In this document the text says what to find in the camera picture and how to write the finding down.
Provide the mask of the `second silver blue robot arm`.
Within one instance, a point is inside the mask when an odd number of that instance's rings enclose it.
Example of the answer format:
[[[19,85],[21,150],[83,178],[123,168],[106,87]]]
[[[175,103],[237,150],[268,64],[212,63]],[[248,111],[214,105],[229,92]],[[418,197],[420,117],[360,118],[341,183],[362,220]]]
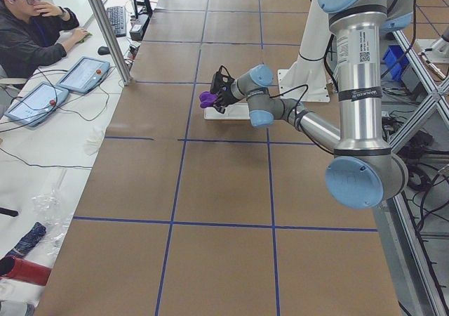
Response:
[[[429,53],[432,62],[448,63],[448,34],[449,28],[447,27],[441,37],[431,44]]]

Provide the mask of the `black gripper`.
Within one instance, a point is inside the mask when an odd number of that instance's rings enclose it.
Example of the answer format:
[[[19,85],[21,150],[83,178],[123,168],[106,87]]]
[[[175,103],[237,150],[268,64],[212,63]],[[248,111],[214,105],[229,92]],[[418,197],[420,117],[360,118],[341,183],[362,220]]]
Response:
[[[210,86],[210,93],[215,96],[213,107],[221,113],[225,113],[228,105],[234,104],[234,96],[232,94],[232,84],[234,78],[227,74],[223,74],[220,70],[213,75],[213,80]]]

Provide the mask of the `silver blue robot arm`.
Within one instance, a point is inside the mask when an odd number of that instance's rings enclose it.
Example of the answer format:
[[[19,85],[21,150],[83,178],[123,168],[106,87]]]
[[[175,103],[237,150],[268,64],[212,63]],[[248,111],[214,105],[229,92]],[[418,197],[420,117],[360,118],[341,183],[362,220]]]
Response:
[[[380,34],[407,27],[414,5],[415,0],[311,0],[300,52],[286,79],[309,91],[329,44],[335,44],[338,126],[304,106],[308,93],[299,99],[271,96],[274,75],[266,65],[237,79],[216,72],[210,89],[199,96],[201,106],[222,113],[245,100],[255,128],[288,122],[333,155],[325,180],[339,203],[353,209],[377,206],[401,192],[408,178],[382,136]]]

